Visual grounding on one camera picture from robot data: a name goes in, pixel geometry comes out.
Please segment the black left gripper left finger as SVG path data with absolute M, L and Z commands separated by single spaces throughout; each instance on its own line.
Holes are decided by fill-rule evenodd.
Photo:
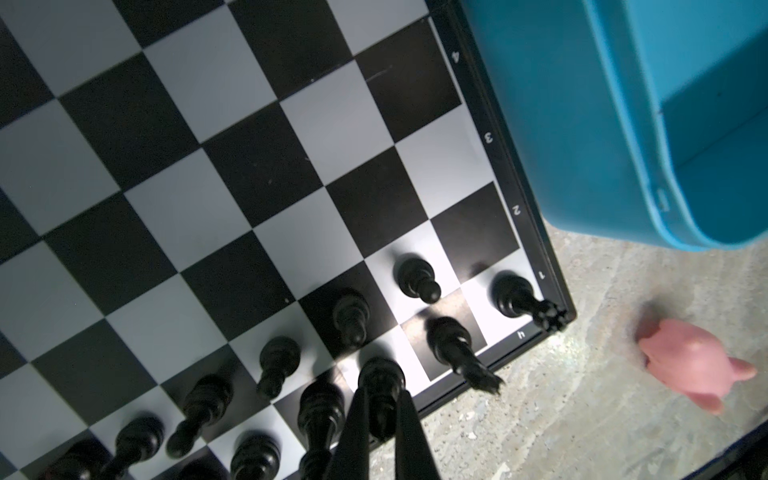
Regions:
M 328 480 L 369 478 L 369 395 L 360 386 L 354 396 L 337 448 L 326 469 Z

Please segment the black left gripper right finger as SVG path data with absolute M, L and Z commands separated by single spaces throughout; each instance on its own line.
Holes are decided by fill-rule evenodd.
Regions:
M 396 404 L 395 478 L 440 480 L 411 394 L 402 390 Z

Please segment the black bishop chess piece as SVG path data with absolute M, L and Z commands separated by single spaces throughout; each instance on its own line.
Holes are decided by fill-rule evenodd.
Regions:
M 374 357 L 362 367 L 358 386 L 367 391 L 370 435 L 380 443 L 395 435 L 397 400 L 405 385 L 405 375 L 392 359 Z

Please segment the black knight near corner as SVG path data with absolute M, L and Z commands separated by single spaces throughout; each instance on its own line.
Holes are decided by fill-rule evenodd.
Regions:
M 472 350 L 470 332 L 452 317 L 429 319 L 427 343 L 436 360 L 451 367 L 474 390 L 500 393 L 504 381 L 483 364 Z

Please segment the black rook near corner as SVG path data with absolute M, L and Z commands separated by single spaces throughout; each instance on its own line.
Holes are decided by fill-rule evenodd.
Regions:
M 534 325 L 544 332 L 563 332 L 568 327 L 564 309 L 550 300 L 537 299 L 532 284 L 511 272 L 502 272 L 494 279 L 491 298 L 496 309 L 505 317 L 528 315 Z

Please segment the black and silver chessboard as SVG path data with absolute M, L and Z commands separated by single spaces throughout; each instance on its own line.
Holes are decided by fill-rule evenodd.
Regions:
M 406 296 L 409 258 L 442 294 Z M 426 415 L 466 382 L 426 342 L 452 317 L 491 369 L 545 335 L 502 272 L 575 317 L 456 1 L 1 5 L 1 475 L 172 432 L 232 388 L 188 454 L 266 433 L 298 477 L 299 401 L 387 355 Z

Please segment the small pink pig toy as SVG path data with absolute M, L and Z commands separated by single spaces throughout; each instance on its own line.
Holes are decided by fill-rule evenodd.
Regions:
M 638 346 L 653 377 L 713 415 L 724 411 L 723 399 L 735 383 L 757 375 L 753 364 L 729 356 L 715 335 L 678 319 L 661 320 Z

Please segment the blue plastic tray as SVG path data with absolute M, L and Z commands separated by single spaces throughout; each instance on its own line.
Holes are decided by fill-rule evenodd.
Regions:
M 686 251 L 767 235 L 763 1 L 466 1 L 542 215 Z

